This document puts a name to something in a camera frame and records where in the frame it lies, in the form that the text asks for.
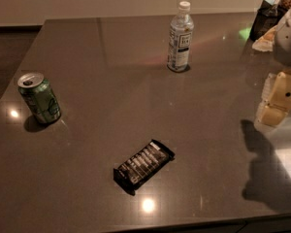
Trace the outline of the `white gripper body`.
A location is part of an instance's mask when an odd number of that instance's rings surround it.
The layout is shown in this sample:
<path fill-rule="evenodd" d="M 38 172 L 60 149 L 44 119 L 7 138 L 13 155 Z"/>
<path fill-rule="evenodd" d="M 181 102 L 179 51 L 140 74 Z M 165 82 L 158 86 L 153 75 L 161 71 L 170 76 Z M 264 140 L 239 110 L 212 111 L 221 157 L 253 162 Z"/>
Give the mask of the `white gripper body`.
<path fill-rule="evenodd" d="M 291 8 L 276 26 L 274 56 L 283 65 L 291 66 Z"/>

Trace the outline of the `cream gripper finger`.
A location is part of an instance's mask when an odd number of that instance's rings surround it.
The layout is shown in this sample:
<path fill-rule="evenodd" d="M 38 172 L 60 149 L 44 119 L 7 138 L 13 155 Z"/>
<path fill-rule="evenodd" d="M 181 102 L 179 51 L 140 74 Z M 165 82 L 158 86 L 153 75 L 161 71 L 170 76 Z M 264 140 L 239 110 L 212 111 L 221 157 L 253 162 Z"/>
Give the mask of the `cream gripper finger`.
<path fill-rule="evenodd" d="M 265 79 L 256 120 L 264 125 L 280 125 L 291 111 L 291 71 L 270 73 Z"/>

